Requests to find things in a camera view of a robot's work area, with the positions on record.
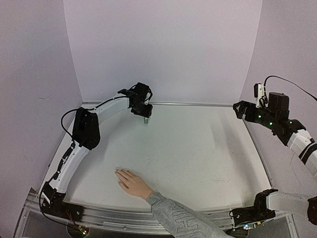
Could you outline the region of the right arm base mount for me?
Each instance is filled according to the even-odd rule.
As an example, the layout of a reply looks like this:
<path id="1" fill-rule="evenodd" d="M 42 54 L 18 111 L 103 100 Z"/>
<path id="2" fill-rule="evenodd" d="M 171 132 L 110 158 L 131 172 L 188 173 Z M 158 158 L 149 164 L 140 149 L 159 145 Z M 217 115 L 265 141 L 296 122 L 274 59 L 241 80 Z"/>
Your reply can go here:
<path id="1" fill-rule="evenodd" d="M 255 197 L 253 206 L 235 208 L 229 212 L 229 216 L 233 218 L 234 226 L 245 225 L 254 222 L 263 222 L 276 216 L 274 210 L 267 207 L 266 199 L 277 189 L 267 189 L 258 193 Z"/>

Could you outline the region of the person's hand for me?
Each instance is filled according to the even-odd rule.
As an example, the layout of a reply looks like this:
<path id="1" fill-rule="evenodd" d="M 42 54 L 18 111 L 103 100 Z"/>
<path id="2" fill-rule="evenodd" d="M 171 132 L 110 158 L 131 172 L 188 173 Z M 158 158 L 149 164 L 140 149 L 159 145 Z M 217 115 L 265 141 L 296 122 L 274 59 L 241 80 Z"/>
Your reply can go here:
<path id="1" fill-rule="evenodd" d="M 118 169 L 115 175 L 119 179 L 120 187 L 128 194 L 146 200 L 154 191 L 144 182 L 144 180 L 131 171 Z"/>

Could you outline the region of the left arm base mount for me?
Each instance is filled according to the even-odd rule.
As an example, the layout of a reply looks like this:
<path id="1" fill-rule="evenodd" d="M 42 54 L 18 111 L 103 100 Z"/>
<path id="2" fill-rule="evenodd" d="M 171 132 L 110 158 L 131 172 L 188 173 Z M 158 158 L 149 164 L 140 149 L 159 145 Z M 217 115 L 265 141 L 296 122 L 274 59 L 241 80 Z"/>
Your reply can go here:
<path id="1" fill-rule="evenodd" d="M 65 202 L 65 194 L 55 193 L 51 198 L 43 194 L 42 197 L 41 211 L 45 215 L 72 220 L 74 222 L 80 222 L 82 220 L 84 207 L 78 204 Z"/>

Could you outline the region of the grey sleeved forearm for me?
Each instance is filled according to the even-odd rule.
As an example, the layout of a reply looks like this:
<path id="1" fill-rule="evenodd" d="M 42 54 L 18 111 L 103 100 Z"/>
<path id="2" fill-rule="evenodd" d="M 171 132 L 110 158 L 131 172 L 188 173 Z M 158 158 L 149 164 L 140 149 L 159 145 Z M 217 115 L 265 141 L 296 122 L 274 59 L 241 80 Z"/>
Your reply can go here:
<path id="1" fill-rule="evenodd" d="M 175 238 L 229 238 L 217 225 L 185 205 L 165 198 L 159 192 L 146 201 L 155 219 Z"/>

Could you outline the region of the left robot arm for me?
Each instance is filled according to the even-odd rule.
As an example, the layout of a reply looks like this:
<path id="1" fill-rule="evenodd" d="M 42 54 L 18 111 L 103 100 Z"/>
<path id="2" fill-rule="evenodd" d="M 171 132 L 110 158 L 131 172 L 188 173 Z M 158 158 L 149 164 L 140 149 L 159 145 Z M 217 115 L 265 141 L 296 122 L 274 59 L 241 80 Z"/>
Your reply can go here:
<path id="1" fill-rule="evenodd" d="M 42 188 L 42 193 L 48 200 L 47 207 L 55 216 L 61 217 L 67 211 L 66 204 L 58 197 L 65 197 L 69 182 L 79 164 L 91 150 L 98 146 L 101 140 L 100 125 L 118 112 L 127 109 L 145 120 L 149 119 L 153 109 L 153 106 L 149 104 L 152 96 L 150 87 L 138 82 L 130 89 L 118 91 L 118 96 L 93 108 L 80 107 L 66 113 L 76 113 L 73 129 L 69 134 L 70 147 L 62 156 L 52 178 L 45 182 Z"/>

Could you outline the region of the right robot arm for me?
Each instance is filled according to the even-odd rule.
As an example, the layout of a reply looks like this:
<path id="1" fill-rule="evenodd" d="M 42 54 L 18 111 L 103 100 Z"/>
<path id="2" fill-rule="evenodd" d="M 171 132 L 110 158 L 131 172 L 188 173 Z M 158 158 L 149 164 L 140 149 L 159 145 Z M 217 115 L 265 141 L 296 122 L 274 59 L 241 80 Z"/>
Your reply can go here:
<path id="1" fill-rule="evenodd" d="M 317 142 L 296 119 L 289 119 L 289 97 L 281 93 L 270 93 L 267 107 L 240 101 L 233 105 L 238 119 L 260 124 L 271 130 L 283 145 L 288 147 L 317 176 Z M 317 198 L 308 195 L 283 193 L 267 189 L 258 193 L 253 206 L 235 208 L 229 215 L 234 225 L 247 230 L 252 223 L 263 222 L 276 216 L 277 211 L 297 214 L 317 223 Z"/>

